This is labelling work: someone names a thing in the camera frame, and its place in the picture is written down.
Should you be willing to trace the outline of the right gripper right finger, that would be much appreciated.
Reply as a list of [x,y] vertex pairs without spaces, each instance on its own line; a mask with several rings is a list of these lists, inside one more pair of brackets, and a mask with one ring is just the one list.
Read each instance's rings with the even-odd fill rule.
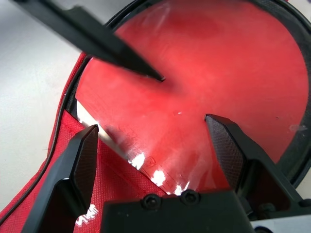
[[207,114],[216,159],[239,197],[254,212],[295,211],[304,200],[265,150],[228,118]]

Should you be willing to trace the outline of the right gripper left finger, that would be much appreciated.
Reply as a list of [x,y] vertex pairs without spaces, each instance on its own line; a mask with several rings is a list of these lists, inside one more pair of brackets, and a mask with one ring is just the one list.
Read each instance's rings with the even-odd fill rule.
[[90,207],[97,167],[97,125],[74,135],[49,170],[22,228],[24,233],[71,233]]

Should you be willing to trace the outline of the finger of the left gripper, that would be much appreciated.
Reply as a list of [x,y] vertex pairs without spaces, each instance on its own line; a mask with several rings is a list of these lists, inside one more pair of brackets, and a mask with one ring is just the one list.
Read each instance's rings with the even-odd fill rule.
[[163,75],[83,7],[63,9],[52,0],[16,0],[14,3],[86,54],[164,81]]

